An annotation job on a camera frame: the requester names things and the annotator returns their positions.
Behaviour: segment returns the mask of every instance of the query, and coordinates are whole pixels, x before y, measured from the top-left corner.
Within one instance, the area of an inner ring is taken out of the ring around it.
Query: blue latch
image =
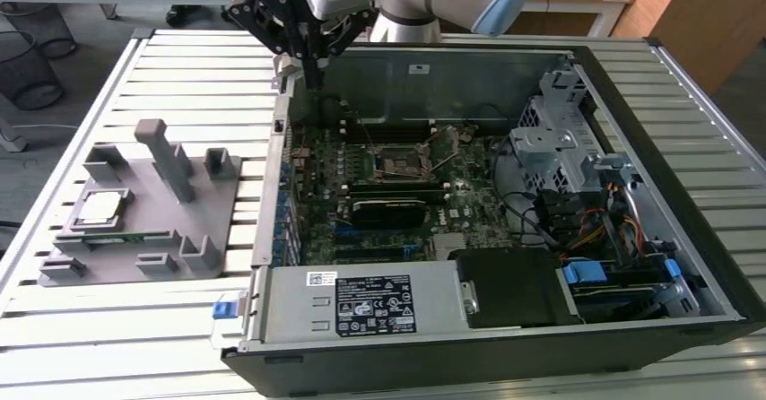
[[[607,281],[607,274],[603,271],[599,261],[589,260],[572,261],[563,268],[563,277],[569,285],[572,283]]]
[[[236,317],[236,301],[217,301],[216,304],[213,304],[213,319],[234,319]]]
[[[665,269],[670,273],[670,277],[674,279],[680,277],[680,267],[675,259],[665,259]]]

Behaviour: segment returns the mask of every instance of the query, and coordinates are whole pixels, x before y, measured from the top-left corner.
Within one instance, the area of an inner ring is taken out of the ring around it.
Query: slotted metal surface
[[[507,40],[449,36],[445,42]],[[587,44],[593,49],[704,217],[766,295],[766,178],[759,160],[738,144],[726,120],[698,104],[698,95],[691,97],[694,90],[676,80],[679,73],[670,73],[670,65],[639,40],[511,40]],[[244,32],[158,30],[150,40],[130,42],[0,265],[4,400],[260,398],[220,362],[208,337],[212,303],[248,284],[273,107],[270,70],[269,52]],[[96,142],[117,143],[126,157],[148,156],[144,146],[132,143],[132,126],[145,117],[165,120],[168,139],[184,143],[189,156],[224,146],[245,159],[226,275],[204,281],[44,289],[34,283],[37,267],[52,249],[50,227],[65,220],[86,177],[80,167],[86,148]],[[616,137],[609,140],[619,147]],[[218,345],[233,345],[237,321],[225,321],[218,330]],[[682,389],[686,397],[762,398],[763,339],[758,333],[696,348],[636,372],[343,397],[639,399],[664,398]]]

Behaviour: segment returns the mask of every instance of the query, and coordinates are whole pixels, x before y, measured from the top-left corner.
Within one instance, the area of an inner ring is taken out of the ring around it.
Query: screw
[[[465,308],[465,313],[468,315],[472,315],[473,313],[476,313],[476,309],[479,306],[476,306],[476,301],[472,299],[464,299],[463,300],[463,307]]]

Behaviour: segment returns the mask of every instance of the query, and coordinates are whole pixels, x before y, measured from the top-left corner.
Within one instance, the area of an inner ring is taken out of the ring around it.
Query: wastebasket
[[[56,4],[1,3],[0,14],[16,30],[34,36],[45,57],[54,59],[74,52],[74,37]]]
[[[26,32],[0,32],[0,93],[21,110],[41,109],[64,95],[48,59]]]

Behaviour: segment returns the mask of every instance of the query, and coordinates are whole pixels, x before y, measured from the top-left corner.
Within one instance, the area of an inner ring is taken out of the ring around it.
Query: power supply label
[[[340,337],[417,332],[408,275],[336,279],[335,303]]]

